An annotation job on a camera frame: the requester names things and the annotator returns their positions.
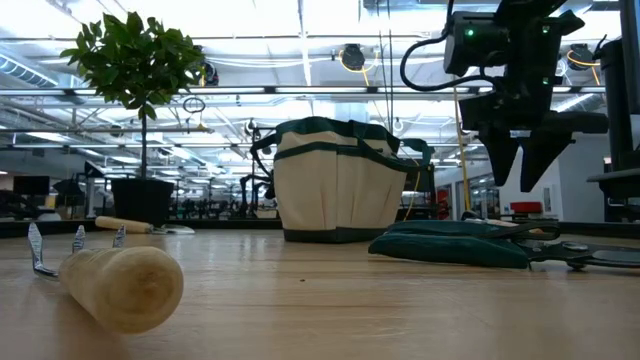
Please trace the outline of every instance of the ceiling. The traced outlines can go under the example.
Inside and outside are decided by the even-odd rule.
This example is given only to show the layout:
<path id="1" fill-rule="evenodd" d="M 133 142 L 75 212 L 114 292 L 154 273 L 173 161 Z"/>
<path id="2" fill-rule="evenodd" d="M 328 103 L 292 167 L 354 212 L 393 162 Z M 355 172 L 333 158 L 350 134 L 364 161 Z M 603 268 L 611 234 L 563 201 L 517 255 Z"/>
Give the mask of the ceiling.
<path id="1" fill-rule="evenodd" d="M 562 10 L 574 10 L 586 22 L 586 26 L 563 39 L 563 54 L 569 50 L 570 44 L 586 43 L 593 50 L 605 34 L 609 39 L 620 35 L 618 12 L 615 7 L 614 11 L 606 11 L 611 8 L 600 6 L 601 3 L 591 0 L 567 1 Z M 498 1 L 490 0 L 459 0 L 456 1 L 455 10 L 493 11 L 497 4 Z M 154 16 L 163 21 L 165 27 L 179 28 L 192 36 L 196 44 L 204 47 L 208 61 L 218 70 L 220 87 L 360 88 L 367 82 L 380 87 L 389 84 L 404 86 L 399 74 L 402 55 L 416 41 L 439 35 L 444 26 L 446 9 L 443 1 L 391 0 L 388 13 L 386 4 L 381 3 L 379 17 L 374 0 L 11 1 L 3 4 L 0 12 L 0 59 L 2 56 L 8 57 L 51 79 L 58 87 L 83 87 L 75 76 L 75 69 L 66 66 L 67 60 L 59 59 L 58 54 L 73 46 L 80 23 L 95 22 L 103 12 L 125 19 L 127 11 L 137 11 L 143 18 Z M 346 71 L 337 60 L 340 50 L 350 43 L 359 44 L 367 57 L 366 66 L 371 66 L 371 70 L 367 72 L 366 79 L 362 73 Z M 416 51 L 407 66 L 409 77 L 420 84 L 451 80 L 451 76 L 442 69 L 443 53 L 444 43 Z M 489 75 L 501 72 L 499 68 L 487 70 Z M 568 69 L 566 58 L 560 59 L 558 74 L 564 76 L 566 85 L 596 85 L 591 71 Z M 16 78 L 15 74 L 0 73 L 0 84 L 0 89 L 5 90 L 37 89 Z M 487 86 L 482 82 L 468 85 Z M 158 120 L 149 125 L 151 128 L 173 129 L 171 131 L 188 128 L 189 131 L 154 131 L 154 134 L 150 134 L 151 143 L 158 146 L 192 144 L 209 147 L 185 147 L 180 154 L 153 148 L 149 151 L 151 165 L 166 166 L 166 169 L 172 167 L 172 170 L 178 166 L 192 166 L 191 169 L 178 169 L 179 176 L 207 178 L 215 175 L 220 180 L 224 177 L 210 171 L 212 168 L 222 169 L 227 179 L 221 183 L 226 183 L 237 181 L 237 177 L 246 174 L 251 165 L 246 147 L 229 149 L 229 144 L 250 142 L 247 129 L 250 121 L 258 126 L 272 127 L 283 121 L 316 115 L 388 123 L 388 101 L 381 94 L 319 94 L 305 93 L 309 90 L 304 89 L 291 94 L 238 91 L 239 94 L 202 92 L 197 95 L 206 104 L 201 113 L 190 114 L 185 111 L 183 102 L 188 96 L 176 97 L 171 106 L 157 109 Z M 574 94 L 557 93 L 554 106 L 575 101 L 577 97 Z M 453 99 L 451 92 L 427 95 L 396 93 L 393 105 L 389 106 L 394 113 L 394 134 L 422 138 L 432 144 L 455 144 Z M 589 110 L 598 110 L 602 106 L 603 102 L 594 102 L 594 108 Z M 22 93 L 1 96 L 0 107 L 0 126 L 39 130 L 35 136 L 4 134 L 0 137 L 0 144 L 128 145 L 79 150 L 81 155 L 110 167 L 134 167 L 135 164 L 118 161 L 117 157 L 135 159 L 140 156 L 140 149 L 136 147 L 140 140 L 138 133 L 114 136 L 105 132 L 90 132 L 106 131 L 114 126 L 123 129 L 137 129 L 140 126 L 134 120 L 135 112 L 106 105 L 100 99 Z M 209 131 L 193 132 L 199 124 Z M 37 136 L 47 130 L 69 128 L 84 132 Z M 437 159 L 451 159 L 451 155 L 457 159 L 455 147 L 437 149 Z M 471 151 L 468 156 L 479 161 L 486 159 L 482 147 Z M 155 173 L 166 177 L 159 171 Z"/>

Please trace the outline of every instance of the canvas tool bag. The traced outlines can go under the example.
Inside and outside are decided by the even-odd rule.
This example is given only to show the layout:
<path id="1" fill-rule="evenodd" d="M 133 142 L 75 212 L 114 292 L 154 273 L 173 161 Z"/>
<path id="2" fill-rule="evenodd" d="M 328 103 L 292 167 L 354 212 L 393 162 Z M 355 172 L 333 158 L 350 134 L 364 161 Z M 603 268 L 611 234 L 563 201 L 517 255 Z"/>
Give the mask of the canvas tool bag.
<path id="1" fill-rule="evenodd" d="M 419 151 L 418 165 L 396 157 L 400 143 Z M 407 173 L 424 170 L 432 149 L 400 140 L 380 125 L 310 117 L 282 123 L 251 153 L 277 145 L 273 181 L 287 241 L 369 241 L 396 220 Z"/>

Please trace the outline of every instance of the black pot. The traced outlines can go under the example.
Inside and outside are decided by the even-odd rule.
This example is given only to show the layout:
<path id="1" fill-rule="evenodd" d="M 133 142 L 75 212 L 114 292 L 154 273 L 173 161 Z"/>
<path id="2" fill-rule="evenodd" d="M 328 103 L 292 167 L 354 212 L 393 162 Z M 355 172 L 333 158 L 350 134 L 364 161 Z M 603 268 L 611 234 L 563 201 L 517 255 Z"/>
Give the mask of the black pot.
<path id="1" fill-rule="evenodd" d="M 160 180 L 113 179 L 116 217 L 162 226 L 169 216 L 173 184 Z"/>

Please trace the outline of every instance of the wooden table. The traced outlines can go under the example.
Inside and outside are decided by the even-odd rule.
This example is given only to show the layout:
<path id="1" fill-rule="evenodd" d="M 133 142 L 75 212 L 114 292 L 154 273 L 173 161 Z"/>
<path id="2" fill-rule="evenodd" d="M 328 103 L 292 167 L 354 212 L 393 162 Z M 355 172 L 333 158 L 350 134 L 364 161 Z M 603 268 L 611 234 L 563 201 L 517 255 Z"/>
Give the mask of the wooden table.
<path id="1" fill-rule="evenodd" d="M 86 247 L 112 236 L 89 233 Z M 45 237 L 49 267 L 71 240 Z M 180 262 L 184 296 L 160 327 L 119 336 L 35 277 L 25 238 L 0 240 L 0 358 L 640 359 L 638 271 L 413 263 L 367 244 L 284 243 L 281 231 L 129 235 L 138 245 Z"/>

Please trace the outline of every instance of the tree trunk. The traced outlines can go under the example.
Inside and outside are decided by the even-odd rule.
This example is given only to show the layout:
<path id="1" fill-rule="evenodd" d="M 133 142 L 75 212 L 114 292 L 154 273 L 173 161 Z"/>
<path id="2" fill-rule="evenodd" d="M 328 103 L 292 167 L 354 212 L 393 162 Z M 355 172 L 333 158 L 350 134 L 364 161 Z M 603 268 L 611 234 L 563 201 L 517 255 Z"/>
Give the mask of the tree trunk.
<path id="1" fill-rule="evenodd" d="M 140 177 L 147 179 L 147 114 L 142 117 L 142 166 Z"/>

